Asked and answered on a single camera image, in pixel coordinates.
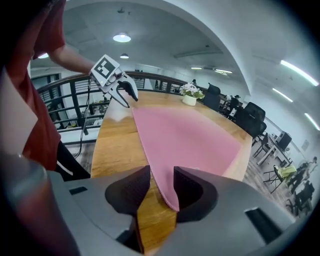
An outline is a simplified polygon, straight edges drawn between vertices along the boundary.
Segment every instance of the yellow object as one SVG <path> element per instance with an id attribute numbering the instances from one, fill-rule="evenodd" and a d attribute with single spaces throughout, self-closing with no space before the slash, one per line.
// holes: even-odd
<path id="1" fill-rule="evenodd" d="M 284 179 L 290 176 L 292 173 L 296 173 L 297 169 L 294 166 L 288 166 L 284 168 L 279 168 L 278 166 L 275 166 L 275 168 L 278 170 L 278 174 Z"/>

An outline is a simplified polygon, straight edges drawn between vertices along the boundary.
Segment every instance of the black gripper pad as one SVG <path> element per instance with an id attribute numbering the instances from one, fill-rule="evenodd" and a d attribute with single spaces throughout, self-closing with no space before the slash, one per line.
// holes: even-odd
<path id="1" fill-rule="evenodd" d="M 177 223 L 200 221 L 217 204 L 216 187 L 179 166 L 173 168 L 173 187 L 180 208 L 176 215 Z"/>
<path id="2" fill-rule="evenodd" d="M 137 210 L 150 188 L 150 166 L 120 179 L 105 190 L 105 199 L 120 214 L 136 217 Z"/>

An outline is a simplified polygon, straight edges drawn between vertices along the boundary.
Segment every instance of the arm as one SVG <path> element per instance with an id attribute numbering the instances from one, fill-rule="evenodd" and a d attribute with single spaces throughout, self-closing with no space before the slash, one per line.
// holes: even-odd
<path id="1" fill-rule="evenodd" d="M 67 45 L 55 49 L 53 52 L 48 53 L 48 55 L 54 63 L 74 72 L 89 74 L 95 65 L 91 60 L 82 57 Z"/>

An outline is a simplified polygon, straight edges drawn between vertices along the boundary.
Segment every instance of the white flowers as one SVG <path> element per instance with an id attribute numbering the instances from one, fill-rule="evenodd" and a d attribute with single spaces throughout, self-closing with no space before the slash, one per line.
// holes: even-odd
<path id="1" fill-rule="evenodd" d="M 202 99 L 205 96 L 199 88 L 189 82 L 180 87 L 180 94 L 183 96 L 188 95 L 197 99 Z"/>

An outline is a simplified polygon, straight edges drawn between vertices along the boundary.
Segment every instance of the wooden table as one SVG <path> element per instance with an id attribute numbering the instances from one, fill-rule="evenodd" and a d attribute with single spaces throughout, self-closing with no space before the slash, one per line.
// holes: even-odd
<path id="1" fill-rule="evenodd" d="M 195 106 L 187 106 L 182 103 L 182 96 L 179 95 L 139 91 L 139 101 L 135 102 L 124 91 L 121 94 L 131 108 L 190 108 L 199 111 L 223 127 L 242 144 L 237 158 L 224 176 L 238 181 L 243 180 L 249 162 L 252 137 L 235 123 L 198 102 Z M 148 165 L 131 108 L 125 108 L 115 100 L 111 100 L 94 148 L 91 167 L 92 177 L 111 175 Z M 151 254 L 151 252 L 154 252 L 175 229 L 176 215 L 176 212 L 170 209 L 162 199 L 154 177 L 151 175 L 150 189 L 137 213 L 140 237 L 145 253 Z"/>

